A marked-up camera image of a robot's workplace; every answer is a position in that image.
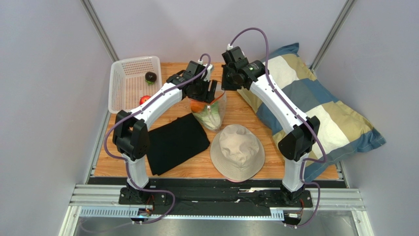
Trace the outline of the clear orange zip top bag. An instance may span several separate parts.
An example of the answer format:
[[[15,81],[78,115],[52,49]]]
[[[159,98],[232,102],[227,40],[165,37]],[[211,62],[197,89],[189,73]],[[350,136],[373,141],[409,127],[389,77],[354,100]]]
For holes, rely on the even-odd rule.
[[[190,110],[195,119],[206,129],[218,132],[226,112],[227,96],[224,90],[215,91],[215,99],[210,103],[189,99]]]

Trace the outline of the fake dark purple eggplant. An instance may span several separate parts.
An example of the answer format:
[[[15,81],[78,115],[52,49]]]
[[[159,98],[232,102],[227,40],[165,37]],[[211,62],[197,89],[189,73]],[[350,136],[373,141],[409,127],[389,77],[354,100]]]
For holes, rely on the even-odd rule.
[[[157,74],[154,72],[147,72],[145,74],[145,81],[148,85],[153,85],[157,81]]]

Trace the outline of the fake red apple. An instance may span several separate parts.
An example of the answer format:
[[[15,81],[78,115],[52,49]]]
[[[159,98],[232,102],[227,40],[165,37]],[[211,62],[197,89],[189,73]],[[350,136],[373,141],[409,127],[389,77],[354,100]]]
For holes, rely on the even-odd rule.
[[[140,98],[140,101],[139,101],[139,105],[143,105],[144,103],[146,103],[149,99],[151,98],[151,96],[149,96],[149,95],[145,95],[145,96],[143,96],[143,97],[141,97]]]

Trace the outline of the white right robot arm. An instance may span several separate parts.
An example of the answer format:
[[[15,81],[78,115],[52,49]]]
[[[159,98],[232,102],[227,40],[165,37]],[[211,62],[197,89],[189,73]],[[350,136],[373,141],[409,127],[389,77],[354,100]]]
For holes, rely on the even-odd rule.
[[[249,62],[240,47],[228,45],[222,57],[225,61],[222,65],[222,89],[248,90],[257,96],[285,132],[285,137],[277,144],[285,157],[285,175],[277,197],[286,206],[299,203],[305,190],[303,161],[316,142],[319,119],[309,118],[299,110],[273,81],[267,67],[259,60]]]

